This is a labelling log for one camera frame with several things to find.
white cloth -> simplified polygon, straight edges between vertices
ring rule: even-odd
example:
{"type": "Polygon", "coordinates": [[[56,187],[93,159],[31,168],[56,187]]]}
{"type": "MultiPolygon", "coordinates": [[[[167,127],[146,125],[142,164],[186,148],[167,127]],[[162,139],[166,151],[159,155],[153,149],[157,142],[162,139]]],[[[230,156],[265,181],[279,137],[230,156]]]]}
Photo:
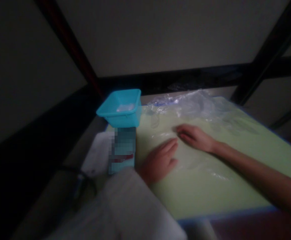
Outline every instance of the white cloth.
{"type": "Polygon", "coordinates": [[[133,168],[113,176],[93,202],[47,239],[186,239],[133,168]]]}

clear plastic sheet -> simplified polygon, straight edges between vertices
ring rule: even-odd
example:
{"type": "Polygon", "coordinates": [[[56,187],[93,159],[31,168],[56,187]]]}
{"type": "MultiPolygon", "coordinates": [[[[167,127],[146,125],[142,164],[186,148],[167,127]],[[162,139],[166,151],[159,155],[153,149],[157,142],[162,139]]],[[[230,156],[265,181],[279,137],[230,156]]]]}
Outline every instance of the clear plastic sheet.
{"type": "Polygon", "coordinates": [[[225,128],[232,135],[239,136],[240,132],[247,131],[253,134],[258,132],[242,119],[248,120],[237,107],[224,98],[213,98],[205,90],[197,90],[188,94],[171,97],[169,94],[156,97],[149,102],[144,110],[151,115],[151,127],[160,124],[160,114],[174,114],[185,120],[202,118],[209,122],[211,129],[220,132],[225,128]]]}
{"type": "MultiPolygon", "coordinates": [[[[213,98],[205,90],[197,90],[177,97],[170,97],[168,94],[156,97],[147,104],[143,113],[151,116],[151,128],[159,126],[161,114],[172,114],[184,120],[204,119],[211,127],[212,132],[209,134],[212,136],[224,129],[234,136],[239,136],[244,131],[258,134],[253,127],[245,123],[247,120],[249,123],[258,124],[256,121],[240,111],[233,103],[224,98],[213,98]]],[[[158,132],[152,138],[165,140],[175,136],[172,132],[158,132]]],[[[227,166],[206,153],[201,153],[199,158],[179,160],[175,170],[204,171],[223,181],[232,178],[232,171],[227,166]]]]}

table surface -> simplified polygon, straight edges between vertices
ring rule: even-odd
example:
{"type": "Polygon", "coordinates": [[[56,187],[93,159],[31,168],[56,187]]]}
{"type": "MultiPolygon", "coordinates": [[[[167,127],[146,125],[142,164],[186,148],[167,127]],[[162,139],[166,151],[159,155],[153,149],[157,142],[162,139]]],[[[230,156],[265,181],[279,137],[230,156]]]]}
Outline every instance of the table surface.
{"type": "MultiPolygon", "coordinates": [[[[188,123],[199,126],[216,140],[226,142],[291,177],[291,145],[245,113],[240,115],[240,121],[253,131],[240,131],[234,135],[223,127],[220,131],[213,130],[204,119],[184,120],[173,115],[160,115],[158,127],[151,128],[151,116],[142,114],[136,134],[136,165],[140,165],[154,147],[168,138],[176,137],[174,126],[188,123]]],[[[271,206],[240,174],[212,155],[193,149],[179,140],[175,158],[179,160],[177,167],[151,187],[175,219],[271,206]]]]}

blue plastic basket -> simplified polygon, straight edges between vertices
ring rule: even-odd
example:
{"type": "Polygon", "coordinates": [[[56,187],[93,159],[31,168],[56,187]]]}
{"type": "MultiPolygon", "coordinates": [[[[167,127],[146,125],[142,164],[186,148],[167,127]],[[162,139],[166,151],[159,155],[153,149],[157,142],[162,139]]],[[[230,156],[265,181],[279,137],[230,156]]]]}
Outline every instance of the blue plastic basket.
{"type": "Polygon", "coordinates": [[[96,114],[104,117],[115,128],[138,127],[142,112],[140,96],[140,89],[112,92],[96,111],[96,114]],[[122,106],[132,106],[133,108],[118,111],[122,106]]]}

cable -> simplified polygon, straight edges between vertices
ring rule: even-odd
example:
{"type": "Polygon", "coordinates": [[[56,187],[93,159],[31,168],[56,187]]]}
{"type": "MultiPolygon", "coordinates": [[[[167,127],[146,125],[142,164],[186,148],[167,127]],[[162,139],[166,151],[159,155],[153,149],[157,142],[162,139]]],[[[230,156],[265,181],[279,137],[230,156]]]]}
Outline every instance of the cable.
{"type": "Polygon", "coordinates": [[[93,188],[94,195],[97,194],[97,188],[96,188],[96,184],[95,184],[94,180],[92,178],[90,178],[88,175],[86,175],[86,173],[83,172],[81,169],[76,168],[76,167],[61,165],[61,166],[57,167],[57,170],[68,171],[68,172],[76,173],[77,175],[79,175],[79,174],[82,175],[89,182],[91,187],[93,188]]]}

